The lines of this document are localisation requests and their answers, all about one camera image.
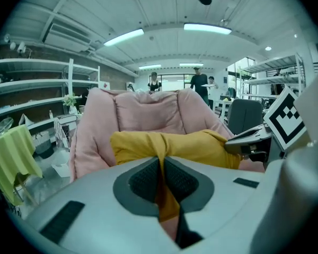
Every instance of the yellow cloth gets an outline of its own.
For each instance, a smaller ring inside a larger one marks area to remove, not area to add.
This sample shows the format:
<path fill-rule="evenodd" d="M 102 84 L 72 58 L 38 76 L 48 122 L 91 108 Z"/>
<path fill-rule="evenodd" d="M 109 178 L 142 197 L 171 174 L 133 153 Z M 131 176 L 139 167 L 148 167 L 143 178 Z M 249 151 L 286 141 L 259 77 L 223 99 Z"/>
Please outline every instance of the yellow cloth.
<path fill-rule="evenodd" d="M 115 132 L 111 145 L 117 165 L 129 161 L 158 156 L 164 178 L 165 156 L 177 156 L 205 165 L 238 169 L 241 157 L 225 151 L 227 140 L 217 132 L 203 130 L 190 134 L 156 132 Z M 158 185 L 156 203 L 160 209 L 160 221 L 166 221 L 179 213 L 179 205 L 165 183 Z"/>
<path fill-rule="evenodd" d="M 26 125 L 11 128 L 0 136 L 0 190 L 13 205 L 20 205 L 21 200 L 14 194 L 16 175 L 37 175 L 42 171 L 32 154 L 35 147 Z"/>

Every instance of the air conditioner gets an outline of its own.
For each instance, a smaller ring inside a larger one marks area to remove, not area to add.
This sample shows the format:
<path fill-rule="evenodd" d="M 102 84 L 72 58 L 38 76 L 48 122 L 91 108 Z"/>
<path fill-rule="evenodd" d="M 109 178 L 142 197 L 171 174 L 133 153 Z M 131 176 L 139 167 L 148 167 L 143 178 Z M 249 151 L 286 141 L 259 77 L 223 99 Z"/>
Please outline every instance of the air conditioner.
<path fill-rule="evenodd" d="M 91 40 L 77 31 L 53 23 L 44 43 L 74 52 L 82 52 L 89 49 Z"/>

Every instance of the ceiling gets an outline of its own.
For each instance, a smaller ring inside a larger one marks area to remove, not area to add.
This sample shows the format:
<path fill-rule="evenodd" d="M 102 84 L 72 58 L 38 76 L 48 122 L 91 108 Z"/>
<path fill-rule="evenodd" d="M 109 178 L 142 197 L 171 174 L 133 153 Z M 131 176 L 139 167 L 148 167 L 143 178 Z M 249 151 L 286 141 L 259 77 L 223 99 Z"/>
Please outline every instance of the ceiling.
<path fill-rule="evenodd" d="M 226 25 L 233 32 L 184 31 L 185 22 Z M 73 44 L 51 42 L 53 23 L 76 31 L 89 43 L 78 51 Z M 313 24 L 295 0 L 213 0 L 209 6 L 197 0 L 21 0 L 2 29 L 0 44 L 6 33 L 27 44 L 58 44 L 128 74 L 152 64 L 161 64 L 163 72 L 180 72 L 181 62 L 202 62 L 215 71 L 245 56 L 268 58 L 267 45 L 273 55 L 296 46 L 293 35 L 299 25 Z M 139 28 L 144 35 L 103 45 Z"/>

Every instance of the fluorescent light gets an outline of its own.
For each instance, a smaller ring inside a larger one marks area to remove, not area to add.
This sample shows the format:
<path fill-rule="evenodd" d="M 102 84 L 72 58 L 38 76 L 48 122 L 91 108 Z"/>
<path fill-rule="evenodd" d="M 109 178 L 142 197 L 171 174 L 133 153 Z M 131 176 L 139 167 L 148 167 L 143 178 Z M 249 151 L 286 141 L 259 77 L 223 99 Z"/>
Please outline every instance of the fluorescent light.
<path fill-rule="evenodd" d="M 111 46 L 111 45 L 117 44 L 117 43 L 119 43 L 121 41 L 129 40 L 131 38 L 134 38 L 134 37 L 137 37 L 137 36 L 141 36 L 143 34 L 144 34 L 144 30 L 143 29 L 138 29 L 138 30 L 126 33 L 124 35 L 118 36 L 118 37 L 116 37 L 114 39 L 111 39 L 111 40 L 105 42 L 104 45 L 105 46 Z"/>
<path fill-rule="evenodd" d="M 180 63 L 180 67 L 202 67 L 203 63 Z"/>
<path fill-rule="evenodd" d="M 198 23 L 186 23 L 184 24 L 184 30 L 195 30 L 195 31 L 207 31 L 207 32 L 215 32 L 224 35 L 228 35 L 232 32 L 229 28 L 224 28 L 216 25 L 208 25 L 208 24 L 198 24 Z"/>
<path fill-rule="evenodd" d="M 139 67 L 139 70 L 154 69 L 154 68 L 161 68 L 161 65 L 156 64 L 156 65 L 141 66 Z"/>

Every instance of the gray office chair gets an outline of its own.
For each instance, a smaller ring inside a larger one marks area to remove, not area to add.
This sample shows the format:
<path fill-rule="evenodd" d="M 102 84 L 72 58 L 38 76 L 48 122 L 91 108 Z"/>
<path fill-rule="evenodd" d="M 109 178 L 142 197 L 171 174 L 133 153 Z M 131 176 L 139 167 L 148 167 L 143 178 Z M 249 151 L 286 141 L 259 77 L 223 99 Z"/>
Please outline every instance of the gray office chair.
<path fill-rule="evenodd" d="M 260 102 L 250 99 L 235 99 L 227 112 L 227 127 L 234 133 L 240 134 L 252 127 L 263 123 L 263 107 Z"/>

